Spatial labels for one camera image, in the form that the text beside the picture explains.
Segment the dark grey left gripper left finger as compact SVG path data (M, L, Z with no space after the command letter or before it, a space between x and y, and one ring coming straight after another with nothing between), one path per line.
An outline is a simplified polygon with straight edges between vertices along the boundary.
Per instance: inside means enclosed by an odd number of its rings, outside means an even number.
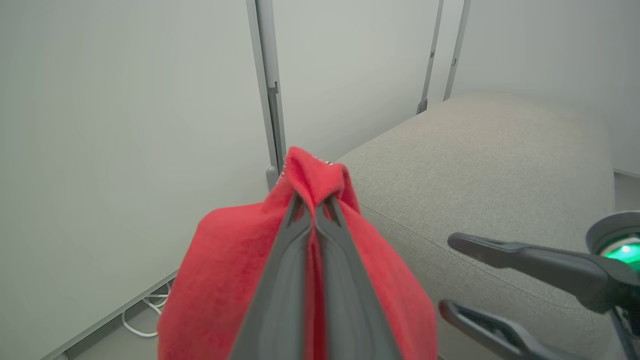
M302 360L306 346L306 263L313 219L294 193L270 249L231 360Z

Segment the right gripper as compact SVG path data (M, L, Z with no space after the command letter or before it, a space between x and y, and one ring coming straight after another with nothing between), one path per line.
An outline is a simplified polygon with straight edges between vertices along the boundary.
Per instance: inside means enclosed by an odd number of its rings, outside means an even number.
M496 269L513 269L575 296L583 307L611 319L628 360L639 358L640 212L627 210L595 223L585 237L590 254L504 242L456 232L448 246ZM538 341L523 326L452 300L439 314L503 360L583 360Z

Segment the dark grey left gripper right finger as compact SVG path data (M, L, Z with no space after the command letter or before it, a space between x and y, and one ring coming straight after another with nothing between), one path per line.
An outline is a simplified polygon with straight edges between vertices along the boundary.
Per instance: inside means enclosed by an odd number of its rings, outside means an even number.
M315 210L330 360L400 360L402 352L333 194Z

